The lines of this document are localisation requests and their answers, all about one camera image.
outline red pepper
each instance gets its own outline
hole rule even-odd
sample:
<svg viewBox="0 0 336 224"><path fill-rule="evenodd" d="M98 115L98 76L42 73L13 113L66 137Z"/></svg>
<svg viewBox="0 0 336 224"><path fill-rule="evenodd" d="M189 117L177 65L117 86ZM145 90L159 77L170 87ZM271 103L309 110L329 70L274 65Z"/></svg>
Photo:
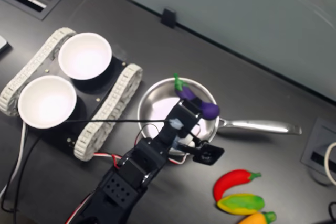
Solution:
<svg viewBox="0 0 336 224"><path fill-rule="evenodd" d="M214 186L215 200L219 201L223 193L231 187L249 183L257 177L261 177L261 173L250 173L247 170L232 170L224 174Z"/></svg>

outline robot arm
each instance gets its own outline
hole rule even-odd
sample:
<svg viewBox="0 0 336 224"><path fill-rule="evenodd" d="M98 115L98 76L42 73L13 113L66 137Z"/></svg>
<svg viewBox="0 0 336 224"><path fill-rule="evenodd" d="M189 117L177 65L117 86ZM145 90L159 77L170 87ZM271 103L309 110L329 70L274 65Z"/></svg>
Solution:
<svg viewBox="0 0 336 224"><path fill-rule="evenodd" d="M143 138L104 175L94 193L67 224L124 224L148 184L163 168L173 146L194 155L193 160L214 164L224 150L195 139L197 148L181 145L202 117L202 109L188 99L181 100L167 116L167 122L154 139Z"/></svg>

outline black cable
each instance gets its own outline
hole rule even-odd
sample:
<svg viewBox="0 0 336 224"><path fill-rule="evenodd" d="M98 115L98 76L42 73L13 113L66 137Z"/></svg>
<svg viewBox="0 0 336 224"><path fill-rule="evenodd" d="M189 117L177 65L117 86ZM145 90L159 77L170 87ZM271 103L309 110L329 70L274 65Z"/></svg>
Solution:
<svg viewBox="0 0 336 224"><path fill-rule="evenodd" d="M7 185L7 186L6 186L6 189L5 189L4 194L3 194L2 198L1 198L1 209L2 209L2 211L7 212L7 213L9 213L9 214L12 214L12 213L13 213L13 210L11 210L11 209L6 209L6 208L4 207L4 203L5 203L5 198L6 198L6 195L7 195L7 191L8 191L9 185L10 185L11 180L12 180L12 175L13 175L13 173L14 173L14 171L15 171L16 163L17 163L17 159L16 159L16 161L15 161L15 163L14 163L14 166L13 166L13 168L12 168L12 170L11 170L11 173L10 173L10 175L9 175L9 178L8 178L8 181L7 181L7 184L6 184L6 185Z"/></svg>
<svg viewBox="0 0 336 224"><path fill-rule="evenodd" d="M26 164L27 164L27 161L29 159L29 156L30 156L31 152L33 151L36 144L42 139L42 136L43 136L43 134L35 140L35 142L33 143L33 145L30 147L30 149L28 151L26 159L23 161L23 164L22 164L22 169L21 169L20 174L19 174L19 178L18 178L18 182L17 182L17 186L16 186L16 191L15 191L15 199L14 199L14 207L13 207L13 224L16 224L17 203L18 203L18 198L19 198L20 185L21 185L21 181L22 181L23 172L25 170L25 167L26 167Z"/></svg>
<svg viewBox="0 0 336 224"><path fill-rule="evenodd" d="M92 122L108 122L108 123L164 123L169 120L137 120L137 119L117 119L117 120L66 120L65 123L92 123Z"/></svg>
<svg viewBox="0 0 336 224"><path fill-rule="evenodd" d="M28 126L26 126L26 132L25 132L25 145L27 143L27 136L28 136ZM6 189L4 191L4 194L2 196L2 199L1 199L1 209L4 211L4 212L7 212L9 214L12 214L13 213L13 210L12 209L6 209L4 207L4 203L5 203L5 199L6 199L6 195L7 195L7 192L8 192L8 189L9 189L9 185L11 184L11 180L12 180L12 175L15 171L15 168L16 168L16 165L17 165L17 161L18 161L18 157L16 158L16 161L14 163L14 166L11 170L11 174L9 175L9 178L8 178L8 181L7 181L7 186L6 186Z"/></svg>
<svg viewBox="0 0 336 224"><path fill-rule="evenodd" d="M330 218L331 218L333 223L336 223L336 219L335 219L334 214L332 213L332 209L331 209L332 205L336 205L336 201L329 203L329 206L328 206L328 212L329 212Z"/></svg>

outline white bowl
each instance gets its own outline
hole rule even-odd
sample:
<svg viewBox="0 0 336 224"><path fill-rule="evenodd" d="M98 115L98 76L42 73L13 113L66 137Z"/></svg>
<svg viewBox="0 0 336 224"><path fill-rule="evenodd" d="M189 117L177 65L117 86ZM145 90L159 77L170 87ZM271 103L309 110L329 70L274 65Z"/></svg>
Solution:
<svg viewBox="0 0 336 224"><path fill-rule="evenodd" d="M58 62L62 71L76 80L89 80L102 74L112 59L108 41L98 34L82 33L61 47Z"/></svg>
<svg viewBox="0 0 336 224"><path fill-rule="evenodd" d="M17 106L26 124L47 129L68 119L76 102L76 91L70 82L59 76L43 76L23 89Z"/></svg>

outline stainless steel pan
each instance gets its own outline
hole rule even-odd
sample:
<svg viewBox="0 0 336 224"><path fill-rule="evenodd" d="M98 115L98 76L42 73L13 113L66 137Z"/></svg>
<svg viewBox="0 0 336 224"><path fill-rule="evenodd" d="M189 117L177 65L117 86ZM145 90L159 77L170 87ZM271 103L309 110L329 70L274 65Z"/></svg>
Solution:
<svg viewBox="0 0 336 224"><path fill-rule="evenodd" d="M186 82L193 92L205 102L212 102L216 104L214 97L201 84L196 81L180 78ZM142 97L138 107L138 119L159 120L164 119L169 114L171 109L178 103L180 99L176 96L174 90L174 78L162 80L148 89ZM163 127L163 123L153 123L159 130ZM142 129L146 123L139 123ZM208 140L209 142L214 138L219 128L235 127L240 129L248 129L254 131L263 131L268 133L278 134L295 134L302 133L301 127L289 123L267 121L267 120L239 120L229 121L222 118L217 118L212 121L205 121L201 119L199 125L192 130L198 138ZM157 136L158 130L154 126L146 126L142 135L144 137L154 138ZM185 144L192 143L191 138L188 137L182 140ZM171 149L172 155L181 155L180 151Z"/></svg>

